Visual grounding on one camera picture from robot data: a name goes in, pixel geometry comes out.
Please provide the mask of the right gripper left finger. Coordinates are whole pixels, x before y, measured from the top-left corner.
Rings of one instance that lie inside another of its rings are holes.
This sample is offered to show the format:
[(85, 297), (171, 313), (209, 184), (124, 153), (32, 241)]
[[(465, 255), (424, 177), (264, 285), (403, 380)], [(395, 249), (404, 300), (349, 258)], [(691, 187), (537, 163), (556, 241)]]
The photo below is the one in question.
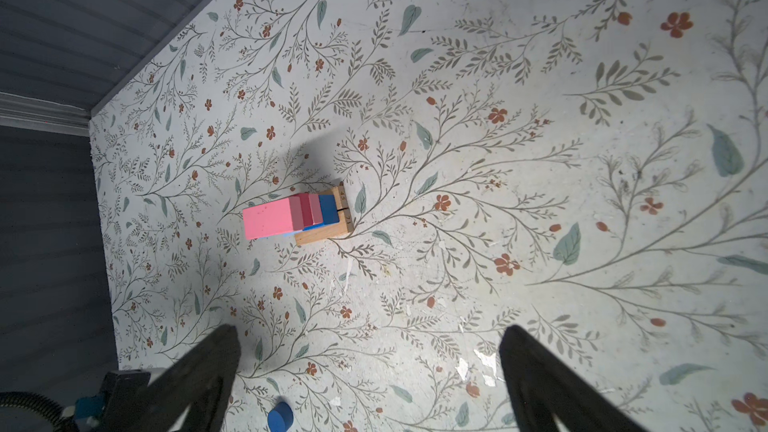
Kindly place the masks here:
[(219, 431), (241, 356), (237, 329), (222, 325), (122, 408), (124, 431)]

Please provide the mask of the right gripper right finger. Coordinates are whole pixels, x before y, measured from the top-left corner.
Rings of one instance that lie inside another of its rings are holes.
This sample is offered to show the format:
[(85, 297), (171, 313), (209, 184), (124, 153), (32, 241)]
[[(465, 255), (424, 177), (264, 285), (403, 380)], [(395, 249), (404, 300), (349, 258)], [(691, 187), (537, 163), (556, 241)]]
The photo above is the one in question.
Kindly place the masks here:
[(499, 359), (520, 431), (643, 429), (518, 325), (505, 330)]

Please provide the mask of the dark blue round block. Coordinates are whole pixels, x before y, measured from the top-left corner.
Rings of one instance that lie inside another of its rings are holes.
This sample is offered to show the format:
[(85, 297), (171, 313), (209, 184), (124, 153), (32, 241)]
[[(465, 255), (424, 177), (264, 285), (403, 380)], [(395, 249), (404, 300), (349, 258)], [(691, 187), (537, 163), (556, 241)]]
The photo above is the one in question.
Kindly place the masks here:
[(277, 403), (268, 413), (267, 423), (270, 432), (288, 432), (294, 423), (294, 412), (286, 402)]

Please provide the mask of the magenta cube block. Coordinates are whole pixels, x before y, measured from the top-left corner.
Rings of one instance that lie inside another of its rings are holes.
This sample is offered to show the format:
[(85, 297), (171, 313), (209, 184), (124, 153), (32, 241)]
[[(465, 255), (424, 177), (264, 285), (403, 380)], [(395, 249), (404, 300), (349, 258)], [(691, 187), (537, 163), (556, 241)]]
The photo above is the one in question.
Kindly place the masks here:
[(298, 199), (302, 216), (302, 229), (306, 230), (314, 224), (310, 195), (301, 193), (298, 195)]

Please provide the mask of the blue cube block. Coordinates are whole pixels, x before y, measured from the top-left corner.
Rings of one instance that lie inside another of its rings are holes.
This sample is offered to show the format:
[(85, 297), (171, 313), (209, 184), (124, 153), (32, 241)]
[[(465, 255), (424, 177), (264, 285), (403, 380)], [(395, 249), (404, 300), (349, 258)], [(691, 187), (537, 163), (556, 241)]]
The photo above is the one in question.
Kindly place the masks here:
[(328, 226), (340, 221), (336, 199), (333, 194), (322, 194), (318, 196), (320, 210), (322, 214), (322, 225)]

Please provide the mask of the natural wood plank block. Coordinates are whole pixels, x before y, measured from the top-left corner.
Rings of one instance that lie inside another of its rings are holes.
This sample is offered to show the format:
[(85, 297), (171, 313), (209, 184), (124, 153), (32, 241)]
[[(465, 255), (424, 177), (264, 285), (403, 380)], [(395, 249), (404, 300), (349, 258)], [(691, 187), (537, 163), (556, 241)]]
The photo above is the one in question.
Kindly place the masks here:
[(338, 185), (334, 185), (329, 189), (329, 192), (333, 195), (335, 200), (335, 206), (337, 210), (345, 210), (349, 208), (347, 195), (344, 188), (344, 184), (340, 182)]

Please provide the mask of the light pink rectangular block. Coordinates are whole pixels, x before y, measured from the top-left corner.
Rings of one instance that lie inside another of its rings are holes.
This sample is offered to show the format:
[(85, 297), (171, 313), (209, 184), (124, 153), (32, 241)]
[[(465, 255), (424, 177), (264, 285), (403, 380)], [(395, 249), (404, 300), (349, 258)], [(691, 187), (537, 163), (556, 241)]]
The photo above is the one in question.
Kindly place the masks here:
[(318, 226), (323, 223), (322, 206), (318, 194), (308, 195), (312, 227)]

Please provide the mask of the floral patterned table mat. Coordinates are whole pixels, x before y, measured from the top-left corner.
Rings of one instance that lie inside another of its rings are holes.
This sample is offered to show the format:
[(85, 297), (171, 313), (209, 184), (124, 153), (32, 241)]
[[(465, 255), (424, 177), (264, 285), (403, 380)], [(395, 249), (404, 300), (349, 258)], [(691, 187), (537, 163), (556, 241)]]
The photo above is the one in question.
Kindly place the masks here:
[[(512, 431), (512, 325), (767, 427), (767, 0), (213, 0), (90, 138), (118, 363), (234, 325), (228, 431)], [(351, 234), (245, 238), (340, 182)]]

